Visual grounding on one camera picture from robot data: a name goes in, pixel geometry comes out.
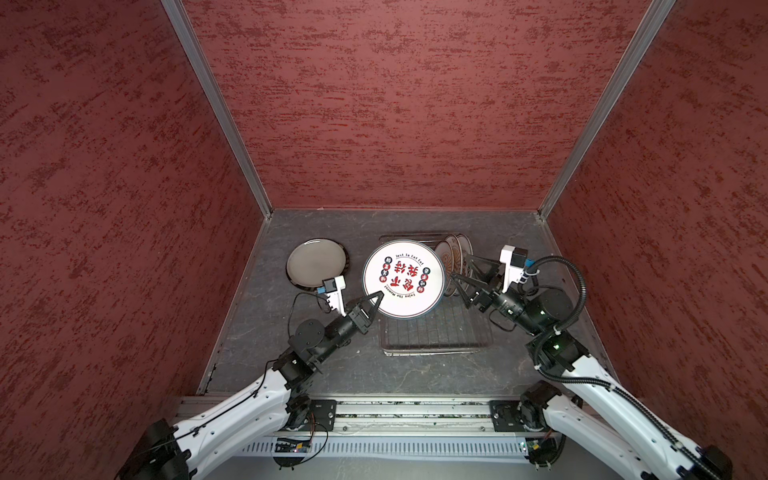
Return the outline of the green rimmed patterned plate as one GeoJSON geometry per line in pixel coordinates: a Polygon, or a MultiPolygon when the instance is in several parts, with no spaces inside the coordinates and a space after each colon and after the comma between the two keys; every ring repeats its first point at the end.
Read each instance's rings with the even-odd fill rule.
{"type": "Polygon", "coordinates": [[[462,251],[462,270],[464,273],[469,271],[469,256],[473,254],[473,246],[470,240],[463,234],[457,236],[462,251]]]}

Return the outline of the orange patterned plate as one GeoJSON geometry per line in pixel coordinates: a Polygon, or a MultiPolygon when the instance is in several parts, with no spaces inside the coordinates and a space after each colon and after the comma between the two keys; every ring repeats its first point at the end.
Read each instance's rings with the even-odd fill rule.
{"type": "Polygon", "coordinates": [[[462,250],[458,238],[455,235],[447,235],[437,243],[434,250],[444,267],[445,288],[443,294],[445,297],[456,295],[457,287],[453,281],[453,274],[460,273],[462,269],[462,250]]]}

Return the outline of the red rimmed white plate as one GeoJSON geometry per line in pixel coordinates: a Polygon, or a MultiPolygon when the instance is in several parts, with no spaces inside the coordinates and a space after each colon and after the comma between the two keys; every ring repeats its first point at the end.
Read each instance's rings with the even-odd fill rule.
{"type": "Polygon", "coordinates": [[[432,248],[413,240],[395,240],[370,254],[363,267],[362,286],[366,296],[382,295],[380,314],[409,320],[438,306],[446,273],[432,248]]]}

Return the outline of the plain white plate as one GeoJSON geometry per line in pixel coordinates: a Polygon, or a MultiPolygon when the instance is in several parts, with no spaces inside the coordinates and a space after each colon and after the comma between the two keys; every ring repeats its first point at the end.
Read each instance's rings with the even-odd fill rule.
{"type": "Polygon", "coordinates": [[[288,256],[286,274],[292,284],[303,289],[318,288],[326,279],[343,275],[348,254],[338,242],[311,239],[298,245],[288,256]]]}

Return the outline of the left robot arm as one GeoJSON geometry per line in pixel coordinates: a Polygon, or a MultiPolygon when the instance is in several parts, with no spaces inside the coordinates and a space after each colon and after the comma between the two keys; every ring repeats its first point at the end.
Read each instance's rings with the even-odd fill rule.
{"type": "Polygon", "coordinates": [[[307,389],[321,365],[358,333],[366,334],[384,292],[359,299],[329,324],[310,319],[288,348],[265,364],[261,377],[187,420],[150,425],[119,469],[118,479],[204,479],[250,442],[284,427],[301,426],[309,413],[307,389]]]}

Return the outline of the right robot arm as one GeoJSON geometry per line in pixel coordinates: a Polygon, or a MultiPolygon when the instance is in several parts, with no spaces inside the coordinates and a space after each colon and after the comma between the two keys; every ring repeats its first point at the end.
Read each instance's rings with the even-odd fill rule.
{"type": "Polygon", "coordinates": [[[732,478],[725,452],[672,428],[570,334],[587,300],[573,262],[529,261],[512,247],[498,261],[471,255],[468,262],[470,276],[451,276],[465,306],[498,312],[532,338],[526,348],[542,379],[520,397],[522,425],[563,435],[624,479],[732,478]]]}

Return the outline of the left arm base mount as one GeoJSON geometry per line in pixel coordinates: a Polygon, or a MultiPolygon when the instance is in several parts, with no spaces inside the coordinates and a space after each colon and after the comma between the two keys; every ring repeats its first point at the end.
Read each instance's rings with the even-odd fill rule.
{"type": "Polygon", "coordinates": [[[291,413],[286,431],[313,432],[334,430],[338,402],[333,399],[310,399],[291,413]]]}

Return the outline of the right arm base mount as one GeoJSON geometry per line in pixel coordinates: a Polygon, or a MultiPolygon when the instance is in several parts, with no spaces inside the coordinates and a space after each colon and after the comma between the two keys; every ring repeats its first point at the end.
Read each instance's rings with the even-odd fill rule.
{"type": "Polygon", "coordinates": [[[544,418],[548,406],[547,402],[533,400],[492,400],[489,410],[494,431],[559,433],[544,418]]]}

